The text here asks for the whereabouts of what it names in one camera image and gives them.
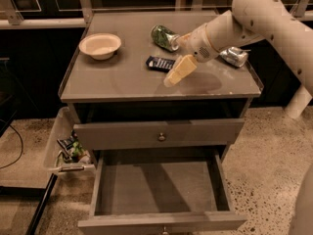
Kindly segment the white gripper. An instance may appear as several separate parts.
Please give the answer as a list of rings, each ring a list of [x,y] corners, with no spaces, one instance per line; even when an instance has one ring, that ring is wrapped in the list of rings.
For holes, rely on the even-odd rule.
[[[206,30],[207,23],[204,23],[192,32],[176,39],[178,46],[186,49],[192,55],[180,55],[177,58],[173,68],[163,81],[166,87],[174,86],[192,73],[197,68],[198,62],[206,63],[219,55],[219,52],[210,43]]]

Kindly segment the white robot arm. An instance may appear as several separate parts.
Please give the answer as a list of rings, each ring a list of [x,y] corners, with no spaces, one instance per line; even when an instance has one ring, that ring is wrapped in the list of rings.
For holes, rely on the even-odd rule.
[[[232,9],[178,39],[186,55],[178,58],[164,85],[179,83],[200,63],[230,47],[266,39],[301,85],[313,94],[313,30],[293,17],[281,0],[233,0]]]

